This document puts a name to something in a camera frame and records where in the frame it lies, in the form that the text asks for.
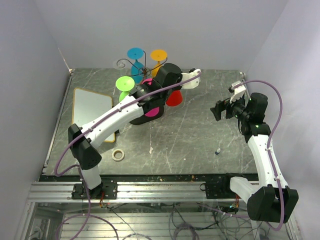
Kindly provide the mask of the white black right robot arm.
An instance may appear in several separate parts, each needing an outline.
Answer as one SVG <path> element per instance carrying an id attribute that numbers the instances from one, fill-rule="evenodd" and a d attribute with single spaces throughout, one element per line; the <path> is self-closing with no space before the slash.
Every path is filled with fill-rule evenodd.
<path id="1" fill-rule="evenodd" d="M 231 198 L 237 194 L 247 207 L 248 216 L 253 221 L 285 224 L 288 222 L 299 195 L 284 179 L 276 160 L 271 143 L 271 129 L 264 122 L 268 98 L 254 92 L 249 100 L 241 97 L 234 102 L 227 98 L 219 100 L 210 108 L 216 121 L 235 117 L 239 132 L 253 155 L 258 185 L 253 185 L 240 173 L 227 174 L 226 182 L 220 186 L 221 194 Z"/>

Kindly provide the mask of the red plastic wine glass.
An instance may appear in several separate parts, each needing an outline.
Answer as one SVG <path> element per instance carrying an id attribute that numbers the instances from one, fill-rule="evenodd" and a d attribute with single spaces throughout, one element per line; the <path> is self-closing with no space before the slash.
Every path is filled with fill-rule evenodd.
<path id="1" fill-rule="evenodd" d="M 183 96 L 180 90 L 175 90 L 171 93 L 166 101 L 166 105 L 169 107 L 176 107 L 183 102 Z"/>

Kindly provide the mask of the orange plastic wine glass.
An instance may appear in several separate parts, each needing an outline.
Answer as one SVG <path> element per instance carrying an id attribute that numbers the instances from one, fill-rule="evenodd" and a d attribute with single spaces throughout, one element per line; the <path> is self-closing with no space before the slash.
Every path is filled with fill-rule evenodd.
<path id="1" fill-rule="evenodd" d="M 155 66 L 151 70 L 151 76 L 155 77 L 162 63 L 167 60 L 168 54 L 163 49 L 155 49 L 151 52 L 150 58 L 156 61 Z"/>

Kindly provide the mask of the blue plastic wine glass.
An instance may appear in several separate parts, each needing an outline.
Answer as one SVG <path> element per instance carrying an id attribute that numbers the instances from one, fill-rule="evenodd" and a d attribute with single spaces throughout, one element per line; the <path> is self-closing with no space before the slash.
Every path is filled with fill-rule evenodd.
<path id="1" fill-rule="evenodd" d="M 133 47 L 127 51 L 127 56 L 133 60 L 130 76 L 136 84 L 139 84 L 144 78 L 143 68 L 145 67 L 139 60 L 145 56 L 145 51 L 139 47 Z"/>

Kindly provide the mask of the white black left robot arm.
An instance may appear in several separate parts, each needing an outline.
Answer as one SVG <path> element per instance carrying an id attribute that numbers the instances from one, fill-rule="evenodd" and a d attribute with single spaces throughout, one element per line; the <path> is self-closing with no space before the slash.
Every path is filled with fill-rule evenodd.
<path id="1" fill-rule="evenodd" d="M 76 124 L 69 127 L 69 148 L 79 163 L 81 177 L 86 184 L 84 192 L 89 198 L 96 199 L 102 193 L 98 168 L 102 156 L 98 147 L 127 123 L 164 106 L 182 78 L 182 70 L 177 65 L 166 63 L 160 67 L 151 83 L 137 85 L 120 103 L 100 117 L 81 127 Z"/>

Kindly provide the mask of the green plastic wine glass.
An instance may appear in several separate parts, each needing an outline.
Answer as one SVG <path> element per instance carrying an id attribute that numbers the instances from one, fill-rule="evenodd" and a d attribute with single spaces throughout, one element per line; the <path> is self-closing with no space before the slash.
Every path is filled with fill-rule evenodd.
<path id="1" fill-rule="evenodd" d="M 119 95 L 119 102 L 121 102 L 135 87 L 135 81 L 130 76 L 121 76 L 116 80 L 115 86 L 119 91 L 121 91 Z"/>

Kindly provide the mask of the clear wine glass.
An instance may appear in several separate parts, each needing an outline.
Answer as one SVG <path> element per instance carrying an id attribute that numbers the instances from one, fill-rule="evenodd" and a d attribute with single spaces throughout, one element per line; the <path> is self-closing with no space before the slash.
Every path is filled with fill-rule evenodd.
<path id="1" fill-rule="evenodd" d="M 113 68 L 119 71 L 125 70 L 126 69 L 126 60 L 125 59 L 119 59 L 115 60 L 112 64 Z"/>

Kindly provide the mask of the pink plastic wine glass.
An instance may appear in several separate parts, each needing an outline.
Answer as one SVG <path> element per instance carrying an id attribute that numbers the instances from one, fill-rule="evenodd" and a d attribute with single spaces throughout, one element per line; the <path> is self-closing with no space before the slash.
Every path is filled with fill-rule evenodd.
<path id="1" fill-rule="evenodd" d="M 152 83 L 152 78 L 147 78 L 147 79 L 144 79 L 141 84 L 143 83 L 147 83 L 148 85 L 151 85 Z M 145 114 L 146 117 L 149 117 L 149 118 L 152 118 L 152 117 L 155 117 L 160 111 L 160 108 L 159 107 L 156 107 L 156 108 L 153 108 L 152 110 L 150 110 L 149 112 L 147 112 Z"/>

